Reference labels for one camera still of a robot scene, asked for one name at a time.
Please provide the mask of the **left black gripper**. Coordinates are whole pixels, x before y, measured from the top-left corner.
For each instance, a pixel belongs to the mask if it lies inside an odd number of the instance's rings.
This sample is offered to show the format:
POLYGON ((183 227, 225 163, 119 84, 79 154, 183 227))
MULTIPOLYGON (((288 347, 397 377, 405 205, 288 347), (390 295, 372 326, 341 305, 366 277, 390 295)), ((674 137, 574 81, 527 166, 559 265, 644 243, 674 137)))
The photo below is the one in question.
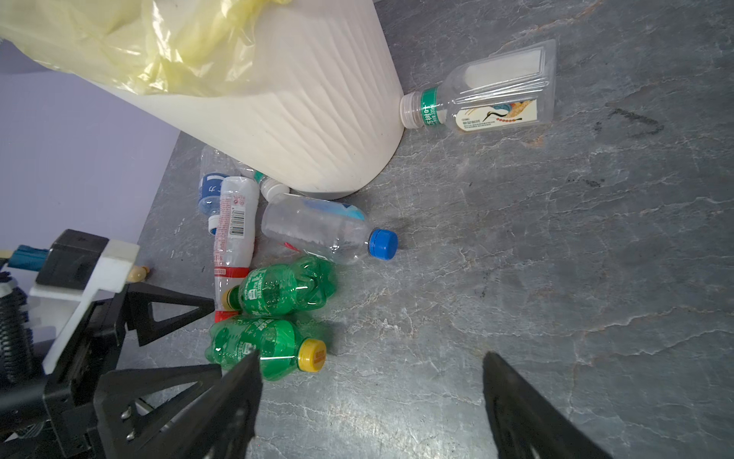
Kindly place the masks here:
POLYGON ((50 375, 31 357, 19 319, 1 324, 11 361, 1 371, 4 458, 151 458, 174 418, 222 378, 218 365, 115 367, 127 330, 139 346, 170 335, 215 310, 214 300, 148 284, 130 284, 84 314, 50 375), (137 401, 172 387, 183 391, 149 413, 137 401))

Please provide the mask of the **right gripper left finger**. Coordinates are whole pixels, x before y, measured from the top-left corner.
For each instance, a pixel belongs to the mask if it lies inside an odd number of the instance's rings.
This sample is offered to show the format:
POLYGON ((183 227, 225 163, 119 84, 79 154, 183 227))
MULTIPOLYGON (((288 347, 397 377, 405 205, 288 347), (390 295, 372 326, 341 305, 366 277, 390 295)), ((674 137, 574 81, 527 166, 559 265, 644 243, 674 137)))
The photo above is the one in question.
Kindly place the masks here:
POLYGON ((173 426, 146 444, 139 458, 244 458, 263 392, 260 353, 237 363, 173 426))

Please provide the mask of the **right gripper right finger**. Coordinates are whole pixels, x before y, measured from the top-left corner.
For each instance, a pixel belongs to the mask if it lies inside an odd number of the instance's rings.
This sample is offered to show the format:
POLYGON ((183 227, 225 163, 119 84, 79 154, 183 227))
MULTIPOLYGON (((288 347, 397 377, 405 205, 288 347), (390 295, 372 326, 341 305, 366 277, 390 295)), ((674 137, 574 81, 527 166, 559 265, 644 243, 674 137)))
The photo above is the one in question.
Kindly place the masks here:
POLYGON ((487 418, 500 458, 608 458, 499 354, 483 359, 487 418))

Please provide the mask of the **green soda bottle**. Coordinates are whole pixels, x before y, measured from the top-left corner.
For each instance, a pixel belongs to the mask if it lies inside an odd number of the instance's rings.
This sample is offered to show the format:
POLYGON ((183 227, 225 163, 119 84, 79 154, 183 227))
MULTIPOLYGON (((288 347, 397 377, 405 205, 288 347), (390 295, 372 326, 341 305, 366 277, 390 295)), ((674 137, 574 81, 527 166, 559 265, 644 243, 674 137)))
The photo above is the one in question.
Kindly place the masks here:
POLYGON ((336 293, 332 262, 302 256, 291 264, 256 269, 222 294, 223 306, 252 317, 283 317, 323 308, 336 293))
POLYGON ((231 317, 209 331, 205 356, 224 370, 257 352, 262 377, 279 381, 296 372, 317 373, 327 361, 327 345, 286 319, 231 317))

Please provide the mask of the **small clear plastic box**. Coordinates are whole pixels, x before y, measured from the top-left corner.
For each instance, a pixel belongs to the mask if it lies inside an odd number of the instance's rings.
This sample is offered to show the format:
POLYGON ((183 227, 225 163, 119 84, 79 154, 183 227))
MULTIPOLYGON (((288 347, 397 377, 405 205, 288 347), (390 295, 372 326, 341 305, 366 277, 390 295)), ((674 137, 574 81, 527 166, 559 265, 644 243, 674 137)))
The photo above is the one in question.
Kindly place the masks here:
POLYGON ((549 39, 461 65, 441 84, 403 96, 401 122, 407 129, 445 127, 457 134, 548 124, 557 51, 549 39))

